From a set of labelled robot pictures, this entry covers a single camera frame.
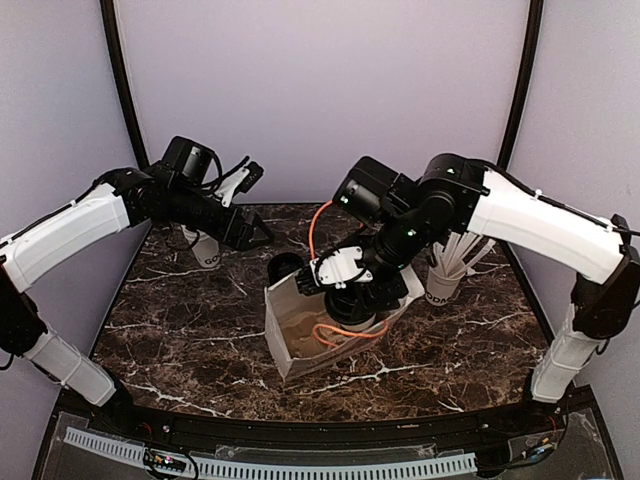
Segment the white paper takeout bag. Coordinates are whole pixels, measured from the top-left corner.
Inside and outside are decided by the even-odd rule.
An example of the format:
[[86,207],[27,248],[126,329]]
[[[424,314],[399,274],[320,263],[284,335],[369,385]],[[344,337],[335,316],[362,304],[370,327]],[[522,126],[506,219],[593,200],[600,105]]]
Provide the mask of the white paper takeout bag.
[[[305,260],[305,265],[303,267],[305,267],[311,260],[324,254],[321,254],[314,246],[314,229],[320,215],[332,205],[333,203],[331,201],[326,202],[319,207],[312,217],[311,226],[308,232],[310,257],[308,259],[303,258]],[[364,238],[362,236],[364,228],[365,225],[361,224],[360,229],[354,233],[345,246],[334,247],[328,251],[342,247],[360,246],[364,252],[365,264]],[[376,276],[371,267],[366,267],[373,274],[372,281],[385,280]],[[335,348],[315,357],[292,358],[289,354],[281,331],[281,323],[284,320],[306,311],[326,312],[324,297],[329,292],[337,292],[343,296],[356,298],[355,287],[357,283],[352,283],[345,289],[331,289],[312,296],[300,294],[294,279],[295,274],[298,273],[299,270],[291,273],[275,285],[268,285],[264,288],[266,340],[277,370],[285,382],[321,370],[339,360],[345,359],[351,354],[359,353],[371,348],[371,346],[379,342],[380,339],[393,328],[394,324],[400,319],[411,303],[425,293],[425,288],[413,268],[409,265],[404,266],[394,274],[402,274],[409,293],[406,297],[400,300],[400,304],[397,309],[376,312],[375,318],[372,321],[357,326],[343,326],[336,321],[335,322],[338,326],[316,324],[313,328],[313,334],[315,337],[317,337],[319,329],[324,327],[339,334],[343,338],[343,341]]]

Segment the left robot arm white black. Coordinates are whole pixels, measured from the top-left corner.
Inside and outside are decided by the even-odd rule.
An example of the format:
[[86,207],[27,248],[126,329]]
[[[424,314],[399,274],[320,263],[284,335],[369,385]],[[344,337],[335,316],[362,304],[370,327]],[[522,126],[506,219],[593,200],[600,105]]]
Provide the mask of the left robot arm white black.
[[2,351],[102,408],[103,421],[120,436],[141,427],[128,391],[42,320],[27,292],[79,252],[147,220],[177,223],[234,251],[268,245],[273,234],[261,217],[233,202],[259,181],[263,168],[244,158],[207,181],[209,167],[220,165],[210,148],[176,136],[150,166],[107,171],[78,198],[1,240]]

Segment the black cup lid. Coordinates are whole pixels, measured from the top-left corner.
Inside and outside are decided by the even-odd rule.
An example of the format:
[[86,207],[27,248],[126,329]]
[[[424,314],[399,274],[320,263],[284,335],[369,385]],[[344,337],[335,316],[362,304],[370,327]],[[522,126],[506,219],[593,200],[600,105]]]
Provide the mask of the black cup lid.
[[337,292],[327,293],[324,305],[328,315],[343,326],[362,325],[375,318],[375,313],[367,310],[355,297],[343,296]]

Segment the stack of white paper cups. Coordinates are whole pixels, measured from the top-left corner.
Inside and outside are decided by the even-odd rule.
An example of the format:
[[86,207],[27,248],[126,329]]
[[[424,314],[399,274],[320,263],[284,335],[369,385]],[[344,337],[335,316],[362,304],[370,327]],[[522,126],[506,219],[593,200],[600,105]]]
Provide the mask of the stack of white paper cups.
[[215,268],[220,261],[218,242],[200,230],[190,230],[186,226],[181,230],[197,262],[203,268]]

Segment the brown cardboard cup carrier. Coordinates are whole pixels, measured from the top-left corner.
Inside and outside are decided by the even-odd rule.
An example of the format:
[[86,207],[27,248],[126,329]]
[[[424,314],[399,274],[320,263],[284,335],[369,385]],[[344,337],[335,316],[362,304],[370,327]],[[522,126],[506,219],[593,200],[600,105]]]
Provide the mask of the brown cardboard cup carrier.
[[313,334],[316,324],[338,326],[325,311],[301,312],[281,323],[281,331],[292,358],[311,358],[339,345],[343,338],[336,332],[321,327],[317,337]]

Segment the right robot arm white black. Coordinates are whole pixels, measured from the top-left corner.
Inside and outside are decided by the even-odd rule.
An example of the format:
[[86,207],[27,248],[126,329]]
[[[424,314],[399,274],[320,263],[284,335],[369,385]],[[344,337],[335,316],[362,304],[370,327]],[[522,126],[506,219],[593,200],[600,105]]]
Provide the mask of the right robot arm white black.
[[531,396],[510,413],[521,434],[549,416],[598,347],[621,333],[637,305],[639,253],[626,220],[594,217],[533,190],[497,165],[446,153],[412,180],[365,156],[351,168],[333,201],[380,230],[332,257],[330,282],[385,281],[448,234],[473,233],[536,252],[572,268],[568,313],[531,377]]

